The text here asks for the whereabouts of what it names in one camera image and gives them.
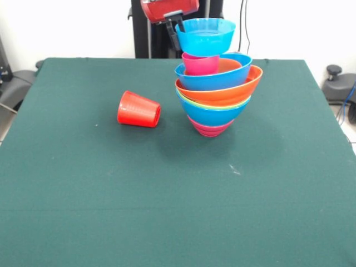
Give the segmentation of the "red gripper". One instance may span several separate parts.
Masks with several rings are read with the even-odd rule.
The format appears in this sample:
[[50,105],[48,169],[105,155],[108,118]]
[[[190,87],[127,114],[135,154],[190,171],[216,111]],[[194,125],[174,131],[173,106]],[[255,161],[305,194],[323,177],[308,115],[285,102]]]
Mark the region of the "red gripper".
[[[186,15],[194,13],[199,9],[198,0],[162,0],[144,1],[141,0],[142,10],[151,23],[164,22],[167,18],[175,15]],[[181,32],[185,32],[183,20],[177,20]],[[173,28],[172,22],[166,22],[166,28],[175,51],[180,51],[180,42]]]

